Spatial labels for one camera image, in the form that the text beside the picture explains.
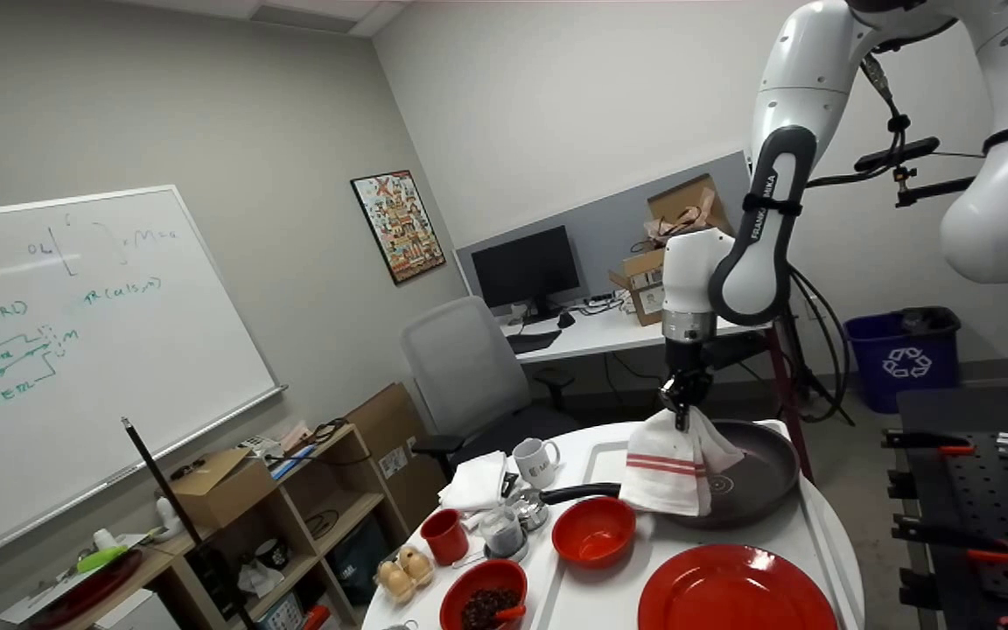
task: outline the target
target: cardboard box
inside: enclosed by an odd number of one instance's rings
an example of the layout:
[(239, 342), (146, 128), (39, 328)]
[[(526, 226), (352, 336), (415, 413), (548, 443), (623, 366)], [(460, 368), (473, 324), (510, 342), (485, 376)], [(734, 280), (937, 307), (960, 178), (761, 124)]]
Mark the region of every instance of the cardboard box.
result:
[(660, 222), (671, 234), (704, 233), (704, 228), (722, 228), (732, 234), (726, 203), (718, 200), (712, 177), (665, 188), (650, 198), (649, 207), (650, 207), (650, 219)]
[(623, 307), (636, 314), (642, 327), (650, 327), (660, 320), (660, 305), (665, 305), (660, 269), (665, 269), (665, 251), (653, 249), (653, 251), (636, 251), (623, 261), (618, 273), (614, 277), (614, 284), (623, 296)]
[(249, 447), (226, 447), (182, 472), (172, 492), (201, 530), (224, 530), (260, 506), (272, 485)]
[(435, 509), (445, 476), (435, 458), (415, 454), (424, 418), (404, 387), (384, 387), (363, 406), (347, 413), (358, 424), (366, 458), (390, 485), (391, 506), (405, 530), (415, 530)]

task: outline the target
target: blue recycling bin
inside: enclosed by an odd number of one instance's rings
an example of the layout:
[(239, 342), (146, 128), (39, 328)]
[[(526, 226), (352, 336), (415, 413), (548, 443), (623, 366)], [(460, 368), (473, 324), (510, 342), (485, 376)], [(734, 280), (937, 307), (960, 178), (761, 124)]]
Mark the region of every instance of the blue recycling bin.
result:
[(960, 389), (960, 320), (947, 307), (902, 307), (846, 324), (858, 389), (876, 413), (896, 413), (907, 389)]

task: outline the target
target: whiteboard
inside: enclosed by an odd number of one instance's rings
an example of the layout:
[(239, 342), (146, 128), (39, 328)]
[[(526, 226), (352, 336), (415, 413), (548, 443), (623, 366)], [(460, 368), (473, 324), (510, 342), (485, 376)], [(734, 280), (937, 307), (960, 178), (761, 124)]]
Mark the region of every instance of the whiteboard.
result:
[(0, 542), (272, 394), (177, 188), (0, 207)]

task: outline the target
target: red bowl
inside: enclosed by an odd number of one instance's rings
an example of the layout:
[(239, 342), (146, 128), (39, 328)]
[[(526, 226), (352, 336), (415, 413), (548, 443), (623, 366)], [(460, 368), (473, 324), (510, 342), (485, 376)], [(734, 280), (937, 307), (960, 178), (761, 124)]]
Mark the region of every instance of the red bowl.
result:
[(527, 573), (510, 560), (483, 560), (466, 570), (442, 600), (442, 630), (526, 622)]
[(628, 502), (593, 497), (578, 502), (552, 525), (552, 550), (578, 566), (614, 566), (630, 556), (636, 515)]

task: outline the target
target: red plate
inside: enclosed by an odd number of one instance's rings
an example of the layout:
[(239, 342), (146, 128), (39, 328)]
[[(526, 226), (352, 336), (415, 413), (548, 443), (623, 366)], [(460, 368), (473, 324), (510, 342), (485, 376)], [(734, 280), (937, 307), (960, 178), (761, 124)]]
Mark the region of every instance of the red plate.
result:
[(695, 545), (665, 560), (644, 586), (642, 630), (835, 630), (820, 586), (765, 550)]

